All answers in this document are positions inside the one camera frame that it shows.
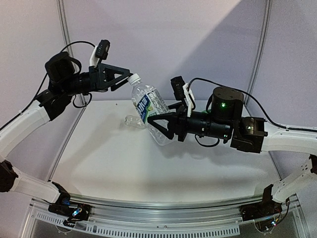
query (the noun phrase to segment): white table surface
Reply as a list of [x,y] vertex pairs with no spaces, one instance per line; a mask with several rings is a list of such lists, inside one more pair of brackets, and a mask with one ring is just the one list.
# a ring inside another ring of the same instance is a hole
[[[203,110],[205,102],[197,104]],[[204,148],[191,134],[183,143],[161,147],[146,129],[126,126],[128,114],[137,115],[130,101],[92,101],[52,181],[84,196],[171,203],[259,195],[278,180],[268,153],[239,152],[229,147],[230,142]]]

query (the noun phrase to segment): blue light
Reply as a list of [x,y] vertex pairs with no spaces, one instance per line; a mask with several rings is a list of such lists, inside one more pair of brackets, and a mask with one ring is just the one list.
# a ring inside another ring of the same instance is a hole
[[78,208],[76,211],[73,212],[73,217],[75,217],[76,215],[78,215],[78,213],[80,213],[82,211],[81,208]]
[[62,204],[63,205],[70,205],[70,203],[69,203],[69,199],[68,198],[64,198],[63,200],[62,200]]

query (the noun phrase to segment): black cable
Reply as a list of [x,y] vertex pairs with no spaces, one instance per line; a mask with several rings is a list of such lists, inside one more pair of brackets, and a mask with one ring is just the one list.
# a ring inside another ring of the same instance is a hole
[[219,144],[220,140],[218,139],[217,142],[213,145],[204,145],[202,143],[199,142],[199,140],[197,139],[197,135],[195,135],[195,140],[197,141],[197,143],[203,147],[207,147],[207,148],[211,148],[211,147],[215,147]]
[[210,104],[212,103],[212,96],[213,96],[213,94],[210,95],[210,97],[208,98],[208,101],[206,103],[206,113],[208,113],[208,114],[211,112],[211,110],[208,110],[208,108],[209,108]]
[[76,95],[75,95],[75,98],[74,98],[74,100],[73,100],[73,106],[74,106],[75,108],[85,108],[85,107],[87,107],[88,104],[90,104],[91,100],[93,99],[93,95],[92,95],[91,93],[89,93],[88,95],[89,95],[89,100],[88,100],[88,102],[85,103],[85,105],[83,105],[83,106],[77,106],[77,105],[75,104],[75,99],[76,99]]
[[66,48],[70,47],[71,45],[74,45],[74,44],[77,44],[77,43],[84,43],[84,44],[91,45],[92,47],[95,47],[95,45],[93,43],[89,42],[89,41],[74,41],[72,43],[69,43],[67,46],[65,46],[60,52],[62,52]]
[[279,215],[277,217],[277,219],[279,219],[282,216],[282,213],[280,212],[280,210],[276,209],[276,211],[278,211]]
[[[192,83],[193,83],[195,80],[200,80],[200,81],[212,83],[212,84],[215,84],[215,85],[220,86],[220,87],[226,87],[226,86],[224,86],[224,85],[222,85],[222,84],[215,83],[215,82],[213,82],[213,81],[211,81],[211,80],[208,80],[208,79],[204,79],[204,78],[194,78],[194,79],[192,79],[192,80],[189,82],[189,84],[188,84],[188,91],[189,91],[189,89],[190,89],[190,86],[192,85]],[[237,88],[232,88],[232,89],[234,89],[234,90],[236,90],[236,91],[238,91],[238,92],[244,93],[244,94],[248,95],[250,98],[252,98],[252,99],[258,104],[258,106],[261,108],[261,110],[262,110],[262,112],[264,113],[264,115],[266,116],[267,120],[268,120],[270,123],[272,123],[273,125],[275,125],[275,126],[277,126],[277,127],[280,127],[280,128],[283,128],[283,129],[288,129],[288,130],[299,130],[299,131],[308,131],[308,132],[315,132],[315,133],[317,133],[317,130],[313,130],[313,129],[286,127],[286,126],[284,126],[284,125],[280,125],[280,124],[275,123],[275,122],[268,116],[268,114],[266,113],[265,109],[262,107],[261,103],[259,103],[259,101],[258,101],[255,97],[253,97],[250,93],[247,93],[247,92],[245,92],[245,91],[243,91],[243,90],[241,90],[241,89],[237,89]]]
[[[71,45],[74,45],[74,44],[77,44],[77,43],[85,43],[85,44],[88,44],[88,45],[91,45],[93,47],[95,47],[95,45],[91,42],[88,42],[88,41],[74,41],[72,43],[69,43],[67,46],[65,46],[60,52],[62,52],[63,50],[65,50],[66,48],[70,47]],[[45,82],[45,79],[46,77],[48,76],[48,74],[46,73],[41,84],[40,84],[40,87],[38,88],[37,92],[35,93],[33,99],[30,101],[30,103],[17,115],[15,115],[13,118],[11,118],[7,123],[5,123],[1,128],[0,128],[0,131],[2,131],[5,127],[7,127],[11,122],[13,122],[15,119],[17,119],[22,113],[24,113],[30,106],[31,104],[34,102],[34,100],[36,99],[36,97],[38,96],[44,82]]]
[[278,224],[280,224],[284,219],[285,219],[285,217],[287,216],[287,214],[288,214],[288,211],[289,211],[289,205],[290,204],[288,204],[287,205],[287,210],[286,210],[286,213],[285,213],[285,215],[282,217],[282,219],[281,220],[279,220],[276,224],[278,225]]
[[195,102],[194,102],[194,100],[193,100],[193,98],[192,98],[192,95],[188,94],[188,96],[189,96],[189,98],[190,98],[190,101],[192,101],[192,104],[193,104],[192,110],[195,110],[196,104],[195,104]]

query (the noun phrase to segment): white wall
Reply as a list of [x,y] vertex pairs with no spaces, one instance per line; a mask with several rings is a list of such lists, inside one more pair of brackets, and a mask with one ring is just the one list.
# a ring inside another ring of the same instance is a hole
[[[110,40],[106,63],[137,72],[165,99],[174,99],[170,79],[179,75],[247,89],[265,1],[68,0],[65,8],[71,40]],[[74,54],[84,63],[91,50],[75,46]],[[212,88],[193,84],[198,99],[207,99]],[[94,100],[129,99],[130,94],[125,85],[114,93],[96,93]]]
[[[253,95],[276,122],[317,125],[317,2],[273,1],[268,35]],[[253,115],[262,115],[251,103]],[[274,152],[282,177],[307,155]],[[312,237],[317,237],[317,182],[298,193]]]
[[[55,1],[2,0],[0,19],[0,125],[3,125],[33,98],[45,75],[45,62],[64,43]],[[20,170],[46,179],[77,114],[78,110],[69,106],[60,118],[18,145],[9,161]],[[30,199],[23,194],[0,194],[0,237],[18,237]]]

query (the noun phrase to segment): bottle cap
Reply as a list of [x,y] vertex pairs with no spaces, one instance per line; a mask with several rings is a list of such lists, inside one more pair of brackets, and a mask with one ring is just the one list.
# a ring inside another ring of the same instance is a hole
[[132,74],[129,78],[128,81],[131,85],[135,84],[136,82],[139,82],[141,78],[137,73]]

